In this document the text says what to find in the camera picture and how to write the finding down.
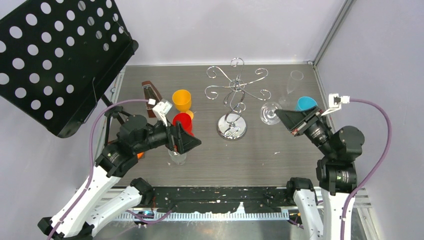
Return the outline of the yellow wine glass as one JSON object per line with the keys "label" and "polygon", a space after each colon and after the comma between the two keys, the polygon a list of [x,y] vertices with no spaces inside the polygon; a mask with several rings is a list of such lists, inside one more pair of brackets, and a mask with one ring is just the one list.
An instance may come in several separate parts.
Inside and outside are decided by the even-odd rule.
{"label": "yellow wine glass", "polygon": [[172,95],[174,106],[181,113],[186,113],[191,119],[194,118],[194,113],[190,110],[192,106],[192,95],[186,89],[179,89]]}

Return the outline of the red wine glass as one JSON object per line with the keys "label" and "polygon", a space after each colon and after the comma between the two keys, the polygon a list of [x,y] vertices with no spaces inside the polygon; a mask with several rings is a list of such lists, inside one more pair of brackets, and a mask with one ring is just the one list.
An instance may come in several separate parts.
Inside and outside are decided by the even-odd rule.
{"label": "red wine glass", "polygon": [[174,126],[177,126],[177,123],[181,123],[182,128],[184,129],[185,132],[187,132],[193,137],[195,136],[192,132],[193,131],[192,118],[190,117],[189,114],[185,112],[178,113],[173,118],[173,121],[172,121],[172,124]]}

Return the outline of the clear wine glass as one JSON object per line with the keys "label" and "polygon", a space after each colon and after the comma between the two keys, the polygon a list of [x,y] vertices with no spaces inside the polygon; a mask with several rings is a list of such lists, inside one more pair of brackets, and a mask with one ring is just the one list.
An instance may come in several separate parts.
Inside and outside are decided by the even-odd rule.
{"label": "clear wine glass", "polygon": [[183,165],[186,162],[187,154],[180,154],[176,151],[168,150],[170,159],[177,165]]}
{"label": "clear wine glass", "polygon": [[304,79],[304,74],[299,70],[293,70],[287,80],[285,89],[281,92],[279,104],[286,108],[290,105],[290,94],[299,86]]}
{"label": "clear wine glass", "polygon": [[260,109],[260,119],[266,125],[276,125],[281,122],[276,115],[276,110],[281,110],[282,106],[277,102],[266,102]]}

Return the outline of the blue wine glass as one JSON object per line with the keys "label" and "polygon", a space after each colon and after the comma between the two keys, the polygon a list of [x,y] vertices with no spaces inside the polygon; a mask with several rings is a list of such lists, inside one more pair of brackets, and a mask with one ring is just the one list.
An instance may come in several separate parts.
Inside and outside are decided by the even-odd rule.
{"label": "blue wine glass", "polygon": [[313,107],[316,107],[317,105],[318,105],[317,102],[312,97],[302,96],[297,100],[294,110],[305,111]]}

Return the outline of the clear wine glass front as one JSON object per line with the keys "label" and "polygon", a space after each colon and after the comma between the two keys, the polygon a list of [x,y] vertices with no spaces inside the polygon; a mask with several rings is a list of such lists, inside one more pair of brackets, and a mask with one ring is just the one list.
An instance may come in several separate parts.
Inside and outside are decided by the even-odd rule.
{"label": "clear wine glass front", "polygon": [[177,165],[183,165],[186,162],[187,154],[180,154],[176,151],[168,150],[170,159]]}

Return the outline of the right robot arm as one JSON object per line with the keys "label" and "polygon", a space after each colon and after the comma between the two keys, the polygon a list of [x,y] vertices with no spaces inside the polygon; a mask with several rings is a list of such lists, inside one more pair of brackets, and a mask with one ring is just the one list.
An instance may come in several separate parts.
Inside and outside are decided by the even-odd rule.
{"label": "right robot arm", "polygon": [[306,135],[323,154],[317,161],[316,177],[321,188],[324,219],[320,218],[310,179],[292,177],[286,185],[285,198],[291,205],[298,206],[307,239],[351,239],[352,209],[358,191],[354,161],[362,154],[363,133],[349,125],[333,133],[317,106],[304,111],[277,109],[274,113],[292,135]]}

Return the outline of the clear wine glass back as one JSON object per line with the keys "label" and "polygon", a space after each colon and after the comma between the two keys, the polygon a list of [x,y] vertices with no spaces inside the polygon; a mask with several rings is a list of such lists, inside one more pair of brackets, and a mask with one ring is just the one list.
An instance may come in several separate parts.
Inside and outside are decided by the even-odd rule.
{"label": "clear wine glass back", "polygon": [[282,106],[277,102],[266,102],[260,109],[260,119],[266,125],[276,125],[281,122],[276,115],[276,110],[281,110]]}

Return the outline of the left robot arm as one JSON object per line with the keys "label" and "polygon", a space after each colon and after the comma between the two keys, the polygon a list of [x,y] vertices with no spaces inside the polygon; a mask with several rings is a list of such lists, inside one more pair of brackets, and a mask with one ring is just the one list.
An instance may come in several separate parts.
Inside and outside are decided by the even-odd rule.
{"label": "left robot arm", "polygon": [[139,177],[118,196],[99,205],[102,197],[138,163],[139,154],[162,146],[185,154],[201,143],[181,123],[159,120],[152,125],[142,115],[128,116],[117,139],[104,147],[71,200],[56,215],[43,217],[38,228],[53,240],[93,239],[122,212],[137,205],[148,207],[153,202],[153,187]]}

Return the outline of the chrome wine glass rack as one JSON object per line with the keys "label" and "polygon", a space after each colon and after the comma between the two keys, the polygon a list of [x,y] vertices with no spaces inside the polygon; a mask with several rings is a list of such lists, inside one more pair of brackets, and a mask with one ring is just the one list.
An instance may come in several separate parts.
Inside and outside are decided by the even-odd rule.
{"label": "chrome wine glass rack", "polygon": [[245,61],[240,57],[235,57],[230,61],[230,66],[239,68],[239,73],[234,78],[230,78],[221,67],[212,65],[206,70],[206,75],[210,79],[215,79],[220,72],[227,80],[228,85],[209,85],[204,89],[204,94],[209,100],[218,98],[219,93],[215,89],[228,89],[229,93],[223,99],[223,105],[229,109],[218,121],[216,131],[218,135],[226,141],[237,141],[242,139],[248,130],[246,120],[242,114],[246,110],[245,98],[251,96],[259,101],[267,101],[272,94],[267,89],[260,90],[261,96],[258,97],[249,93],[246,86],[262,81],[269,75],[266,68],[257,68],[254,73],[259,76],[258,79],[245,82],[242,80]]}

